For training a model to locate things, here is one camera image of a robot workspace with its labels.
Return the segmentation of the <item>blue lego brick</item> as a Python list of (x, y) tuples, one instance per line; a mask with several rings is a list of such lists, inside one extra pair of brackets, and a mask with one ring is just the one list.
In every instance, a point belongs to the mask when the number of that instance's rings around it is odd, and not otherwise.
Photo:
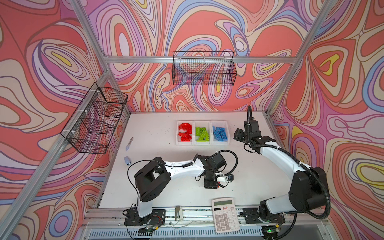
[(225, 133), (226, 129), (224, 127), (215, 127), (215, 126), (213, 126), (213, 132), (214, 133)]
[(226, 133), (214, 133), (214, 141), (216, 142), (227, 142), (228, 137)]

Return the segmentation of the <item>green lego brick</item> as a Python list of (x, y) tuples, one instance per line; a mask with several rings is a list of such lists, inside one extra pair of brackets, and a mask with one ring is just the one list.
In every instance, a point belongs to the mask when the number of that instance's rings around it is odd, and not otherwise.
[(197, 135), (197, 136), (205, 135), (206, 132), (207, 132), (207, 130), (206, 130), (205, 127), (202, 127), (202, 128), (200, 128), (200, 127), (195, 127), (195, 131), (196, 131), (196, 135)]
[(206, 132), (205, 135), (197, 136), (196, 139), (197, 142), (209, 142), (210, 141), (210, 134)]

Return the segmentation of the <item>red lego brick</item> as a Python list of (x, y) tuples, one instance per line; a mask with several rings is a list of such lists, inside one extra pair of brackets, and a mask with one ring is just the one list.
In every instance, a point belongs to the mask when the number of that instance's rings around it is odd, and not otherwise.
[(190, 142), (192, 140), (192, 136), (188, 133), (179, 133), (181, 142)]

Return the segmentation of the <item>red arch piece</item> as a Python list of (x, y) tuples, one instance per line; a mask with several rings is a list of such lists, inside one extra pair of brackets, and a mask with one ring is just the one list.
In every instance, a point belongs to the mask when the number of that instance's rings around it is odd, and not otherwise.
[(183, 130), (187, 134), (192, 134), (193, 133), (193, 126), (189, 123), (181, 123), (179, 125), (179, 130)]

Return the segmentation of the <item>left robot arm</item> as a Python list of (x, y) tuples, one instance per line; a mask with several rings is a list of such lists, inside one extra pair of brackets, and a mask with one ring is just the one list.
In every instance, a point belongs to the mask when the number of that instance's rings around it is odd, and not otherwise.
[(225, 188), (221, 182), (233, 181), (233, 172), (239, 164), (238, 156), (231, 150), (220, 150), (211, 156), (196, 154), (192, 160), (166, 162), (162, 157), (141, 160), (133, 163), (127, 170), (127, 177), (137, 193), (137, 203), (126, 210), (126, 221), (132, 220), (132, 211), (136, 211), (141, 225), (153, 212), (152, 201), (166, 188), (170, 181), (179, 178), (204, 178), (204, 188), (216, 190)]

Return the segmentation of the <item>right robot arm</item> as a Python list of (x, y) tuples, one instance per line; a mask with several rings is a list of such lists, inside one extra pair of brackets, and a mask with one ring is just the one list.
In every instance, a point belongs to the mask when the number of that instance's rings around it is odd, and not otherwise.
[(274, 139), (263, 136), (251, 106), (247, 108), (244, 129), (235, 131), (234, 140), (244, 143), (247, 152), (257, 153), (273, 162), (291, 180), (287, 194), (260, 202), (256, 214), (260, 221), (272, 221), (280, 214), (306, 213), (318, 220), (330, 215), (331, 196), (325, 171), (299, 161)]

